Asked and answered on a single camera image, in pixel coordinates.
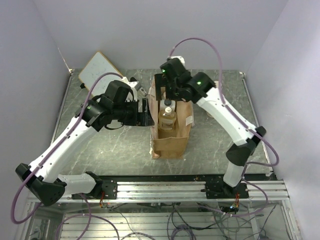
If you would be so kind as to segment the brown canvas bag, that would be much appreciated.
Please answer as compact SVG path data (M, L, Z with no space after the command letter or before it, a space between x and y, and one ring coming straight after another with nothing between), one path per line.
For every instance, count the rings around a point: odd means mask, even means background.
M151 157L153 159L181 159L187 148L191 127L194 126L193 103L179 101L178 121L175 122L174 130L158 129L160 102L156 100L154 76L148 90L148 105L154 121L154 125L150 128Z

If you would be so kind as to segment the white bottle black cap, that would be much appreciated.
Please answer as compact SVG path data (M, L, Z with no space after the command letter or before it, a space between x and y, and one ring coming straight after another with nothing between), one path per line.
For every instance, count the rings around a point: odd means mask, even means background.
M159 104L159 110L161 111L168 107L170 107L172 111L175 111L176 101L170 99L162 99Z

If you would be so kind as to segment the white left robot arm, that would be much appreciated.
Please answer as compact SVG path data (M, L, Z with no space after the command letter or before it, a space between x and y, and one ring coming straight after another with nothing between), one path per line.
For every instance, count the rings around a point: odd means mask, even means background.
M116 187L87 171L78 175L61 172L81 144L112 121L122 126L150 127L151 117L147 92L138 81L111 81L105 92L89 97L76 111L66 129L53 144L30 164L21 163L15 170L26 187L44 205L51 206L64 195L86 194L98 199L110 192L116 198Z

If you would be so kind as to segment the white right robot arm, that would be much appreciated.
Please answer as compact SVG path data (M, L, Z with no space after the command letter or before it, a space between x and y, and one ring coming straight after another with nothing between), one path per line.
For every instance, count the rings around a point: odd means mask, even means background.
M168 58L160 69L162 76L155 80L158 100L164 87L167 99L193 102L213 116L231 137L233 144L225 154L228 166L223 182L212 193L233 197L238 192L245 165L266 134L266 129L251 124L227 100L223 100L217 85L206 73L192 75L185 68L181 56Z

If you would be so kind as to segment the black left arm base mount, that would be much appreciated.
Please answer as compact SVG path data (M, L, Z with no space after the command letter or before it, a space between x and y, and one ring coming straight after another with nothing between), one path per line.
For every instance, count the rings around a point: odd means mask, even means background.
M104 181L101 186L102 200L115 200L118 195L118 184L114 181Z

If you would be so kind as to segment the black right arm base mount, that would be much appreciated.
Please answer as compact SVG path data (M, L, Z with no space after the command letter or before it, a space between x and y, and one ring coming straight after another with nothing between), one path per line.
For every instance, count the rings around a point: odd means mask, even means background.
M237 186L231 187L224 181L206 182L204 188L200 190L206 194L207 199L248 199L249 193L246 183L238 183Z

